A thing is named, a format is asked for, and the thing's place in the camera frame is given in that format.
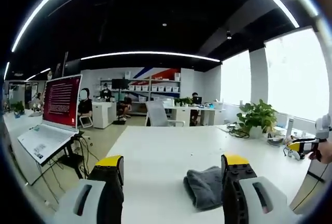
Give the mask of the person's right hand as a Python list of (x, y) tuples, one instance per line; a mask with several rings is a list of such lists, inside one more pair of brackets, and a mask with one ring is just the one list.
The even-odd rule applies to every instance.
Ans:
[(318, 148), (309, 155), (310, 160), (318, 160), (322, 164), (330, 164), (332, 161), (331, 142), (325, 140), (319, 143)]

